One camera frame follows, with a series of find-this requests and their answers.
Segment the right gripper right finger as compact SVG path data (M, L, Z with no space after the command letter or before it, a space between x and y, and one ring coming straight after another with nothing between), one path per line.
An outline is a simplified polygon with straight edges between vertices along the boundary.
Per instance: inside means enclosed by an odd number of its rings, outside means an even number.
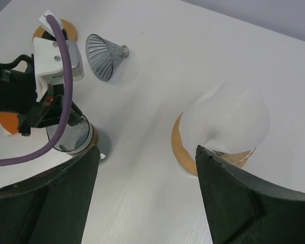
M305 243L305 193L278 186L196 148L213 243Z

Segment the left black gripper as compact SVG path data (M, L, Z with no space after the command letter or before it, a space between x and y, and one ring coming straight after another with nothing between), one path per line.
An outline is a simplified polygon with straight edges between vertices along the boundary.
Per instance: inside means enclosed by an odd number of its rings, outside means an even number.
M11 63L0 63L0 112L16 113L18 132L31 134L31 128L58 125L63 109L63 84L49 85L48 92L36 101L34 56L22 54Z

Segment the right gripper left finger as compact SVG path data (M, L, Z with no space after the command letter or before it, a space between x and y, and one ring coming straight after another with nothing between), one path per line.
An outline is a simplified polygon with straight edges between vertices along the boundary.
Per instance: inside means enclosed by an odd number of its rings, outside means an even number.
M0 188L0 243L81 243L100 151Z

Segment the orange coffee filter pack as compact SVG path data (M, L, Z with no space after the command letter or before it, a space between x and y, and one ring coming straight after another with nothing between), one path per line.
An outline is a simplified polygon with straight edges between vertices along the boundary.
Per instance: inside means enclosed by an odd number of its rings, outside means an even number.
M5 136L18 134L18 117L16 113L0 112L0 125Z

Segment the smoky grey glass carafe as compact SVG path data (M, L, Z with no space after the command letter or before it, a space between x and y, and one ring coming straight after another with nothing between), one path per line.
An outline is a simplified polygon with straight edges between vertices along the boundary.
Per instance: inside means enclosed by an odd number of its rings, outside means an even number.
M78 124L66 126L54 149L74 157L84 153L94 145L100 151L100 160L102 162L106 161L112 150L111 139L105 131L96 128L83 115Z

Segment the wooden dripper ring holder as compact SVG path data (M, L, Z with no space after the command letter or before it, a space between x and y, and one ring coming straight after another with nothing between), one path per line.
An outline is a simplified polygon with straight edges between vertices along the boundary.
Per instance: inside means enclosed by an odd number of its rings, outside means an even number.
M195 159L193 159L188 151L183 147L181 135L179 132L179 124L182 114L177 118L174 123L172 134L171 134L171 146L173 153L179 162L179 164L190 174L198 176L197 166ZM254 153L256 148L250 151L245 151L237 154L226 154L219 151L214 151L217 156L225 160L227 163L230 163L238 168L242 168L249 157Z

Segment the white paper coffee filter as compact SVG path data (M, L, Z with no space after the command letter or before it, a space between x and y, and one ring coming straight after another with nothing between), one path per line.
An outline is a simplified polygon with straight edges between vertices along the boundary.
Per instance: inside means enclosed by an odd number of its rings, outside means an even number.
M201 145L237 154L259 146L270 129L269 109L253 87L222 85L200 93L183 111L179 132L191 156Z

